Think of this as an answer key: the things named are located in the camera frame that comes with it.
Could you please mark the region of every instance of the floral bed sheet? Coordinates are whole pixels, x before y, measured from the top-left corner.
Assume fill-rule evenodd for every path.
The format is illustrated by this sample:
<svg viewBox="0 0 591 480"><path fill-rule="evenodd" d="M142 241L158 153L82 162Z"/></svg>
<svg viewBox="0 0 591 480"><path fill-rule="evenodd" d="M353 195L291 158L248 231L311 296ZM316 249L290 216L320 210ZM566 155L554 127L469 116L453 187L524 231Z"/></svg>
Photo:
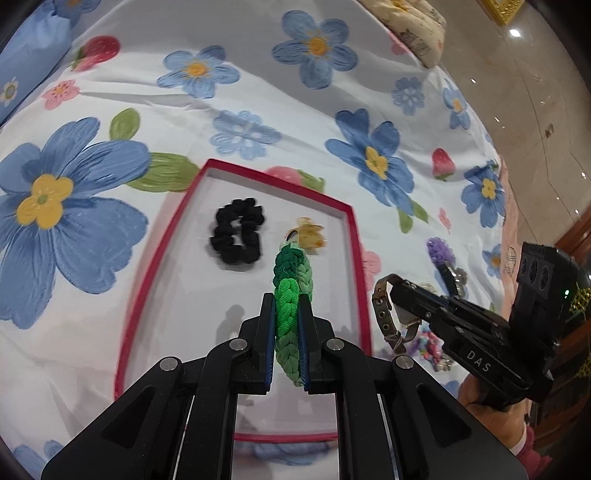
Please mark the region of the floral bed sheet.
<svg viewBox="0 0 591 480"><path fill-rule="evenodd" d="M0 435L36 478L112 402L134 291L209 157L352 205L368 295L392 272L444 294L437 237L467 298L500 311L491 138L453 80L357 2L46 3L72 48L0 134ZM23 81L7 75L3 105ZM416 351L457 389L465 372L436 374ZM325 447L238 450L302 465Z"/></svg>

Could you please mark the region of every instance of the metal screw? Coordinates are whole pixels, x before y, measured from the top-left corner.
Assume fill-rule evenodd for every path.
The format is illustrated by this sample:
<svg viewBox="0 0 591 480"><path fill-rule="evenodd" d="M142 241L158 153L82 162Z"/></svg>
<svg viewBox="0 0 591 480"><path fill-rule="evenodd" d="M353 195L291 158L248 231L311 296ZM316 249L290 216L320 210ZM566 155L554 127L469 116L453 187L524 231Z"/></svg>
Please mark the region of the metal screw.
<svg viewBox="0 0 591 480"><path fill-rule="evenodd" d="M163 358L160 361L160 368L162 370L164 370L165 372L170 372L171 370L174 370L175 368L177 368L177 365L178 365L178 360L176 358L171 357L171 356Z"/></svg>
<svg viewBox="0 0 591 480"><path fill-rule="evenodd" d="M409 368L413 367L414 360L408 355L400 355L396 357L396 365L398 365L400 368L408 370Z"/></svg>
<svg viewBox="0 0 591 480"><path fill-rule="evenodd" d="M235 338L230 342L230 348L239 352L248 346L248 342L244 338Z"/></svg>
<svg viewBox="0 0 591 480"><path fill-rule="evenodd" d="M342 350L345 343L340 338L331 338L326 342L326 346L331 350Z"/></svg>

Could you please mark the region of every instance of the pink fabric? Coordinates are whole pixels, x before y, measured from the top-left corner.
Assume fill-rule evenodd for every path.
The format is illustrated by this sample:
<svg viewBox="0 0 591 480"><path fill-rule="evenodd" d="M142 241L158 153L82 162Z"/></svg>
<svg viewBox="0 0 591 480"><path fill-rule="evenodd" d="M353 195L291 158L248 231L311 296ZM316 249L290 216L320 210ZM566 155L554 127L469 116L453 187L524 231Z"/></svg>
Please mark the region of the pink fabric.
<svg viewBox="0 0 591 480"><path fill-rule="evenodd" d="M46 110L53 110L59 107L62 102L72 100L78 95L80 89L74 85L75 82L75 80L65 80L41 95L45 99Z"/></svg>
<svg viewBox="0 0 591 480"><path fill-rule="evenodd" d="M552 458L548 456L542 457L538 452L534 450L534 440L534 431L528 425L527 440L525 441L525 446L517 454L517 459L525 467L525 471L527 472L527 476L530 480L534 480L552 461Z"/></svg>

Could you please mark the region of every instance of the yellow hair clip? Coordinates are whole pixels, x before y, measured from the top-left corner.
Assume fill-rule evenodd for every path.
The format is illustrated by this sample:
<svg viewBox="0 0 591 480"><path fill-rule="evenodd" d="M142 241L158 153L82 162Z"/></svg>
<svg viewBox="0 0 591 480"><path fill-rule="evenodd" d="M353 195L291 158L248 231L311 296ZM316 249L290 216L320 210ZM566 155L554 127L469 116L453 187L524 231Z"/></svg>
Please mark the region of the yellow hair clip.
<svg viewBox="0 0 591 480"><path fill-rule="evenodd" d="M299 217L297 224L298 227L292 228L291 231L295 230L298 233L300 247L307 253L313 254L317 248L323 248L326 245L326 240L320 233L324 229L323 226L313 224L312 219L308 217Z"/></svg>

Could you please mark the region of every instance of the strawberry print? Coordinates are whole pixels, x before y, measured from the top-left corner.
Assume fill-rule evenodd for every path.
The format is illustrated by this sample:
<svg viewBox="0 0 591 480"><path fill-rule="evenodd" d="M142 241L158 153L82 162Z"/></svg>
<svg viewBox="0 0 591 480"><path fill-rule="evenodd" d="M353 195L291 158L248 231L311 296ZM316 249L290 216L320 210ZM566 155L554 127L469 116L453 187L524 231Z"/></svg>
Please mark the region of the strawberry print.
<svg viewBox="0 0 591 480"><path fill-rule="evenodd" d="M265 173L278 179L324 193L324 179L316 178L304 170L276 166L266 169Z"/></svg>
<svg viewBox="0 0 591 480"><path fill-rule="evenodd" d="M436 180L447 181L447 178L455 173L456 166L444 149L436 149L433 152L432 159L433 177L435 177Z"/></svg>
<svg viewBox="0 0 591 480"><path fill-rule="evenodd" d="M121 44L115 37L109 35L93 37L78 50L76 59L72 63L72 71L89 70L97 63L114 58L120 50Z"/></svg>

